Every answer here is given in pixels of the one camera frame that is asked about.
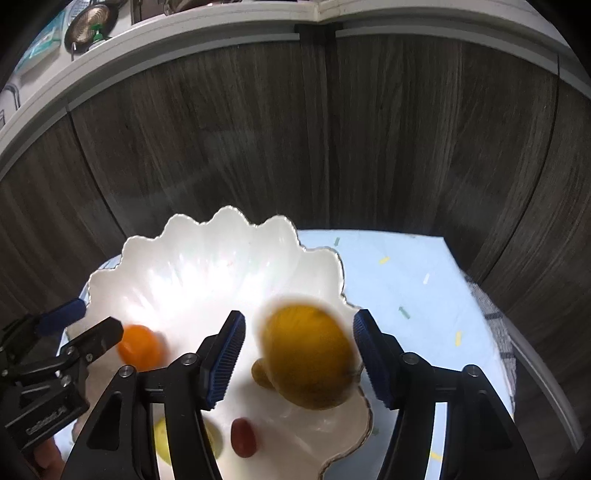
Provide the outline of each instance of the cherry tomato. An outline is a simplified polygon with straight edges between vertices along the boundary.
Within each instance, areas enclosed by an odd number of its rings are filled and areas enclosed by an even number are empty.
[[[126,364],[140,372],[161,367],[164,360],[162,341],[144,325],[126,325],[117,350]]]

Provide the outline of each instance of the cabinet door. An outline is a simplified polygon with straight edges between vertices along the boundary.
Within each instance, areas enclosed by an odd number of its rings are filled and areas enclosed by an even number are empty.
[[[123,242],[64,117],[2,179],[0,325],[77,297]]]
[[[327,64],[332,225],[444,236],[483,279],[540,173],[556,77],[420,35],[338,38]]]
[[[306,109],[293,42],[173,60],[72,116],[126,234],[154,236],[174,213],[204,221],[224,205],[252,222],[280,213],[298,228],[326,226],[324,157],[310,154]]]
[[[483,288],[591,426],[591,100],[560,82],[548,157]]]

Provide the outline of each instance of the yellow ball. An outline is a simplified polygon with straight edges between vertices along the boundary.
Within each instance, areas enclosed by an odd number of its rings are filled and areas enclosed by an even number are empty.
[[[267,377],[288,401],[324,410],[349,398],[355,354],[337,321],[324,310],[284,306],[265,322],[261,346]]]
[[[205,424],[205,431],[207,432],[209,444],[212,446],[213,456],[218,458],[220,453],[222,453],[222,434],[209,420],[203,419],[203,423]],[[156,447],[156,453],[160,455],[160,458],[162,458],[167,464],[171,465],[172,461],[170,460],[168,434],[166,433],[166,420],[164,417],[162,417],[154,426],[154,444]]]

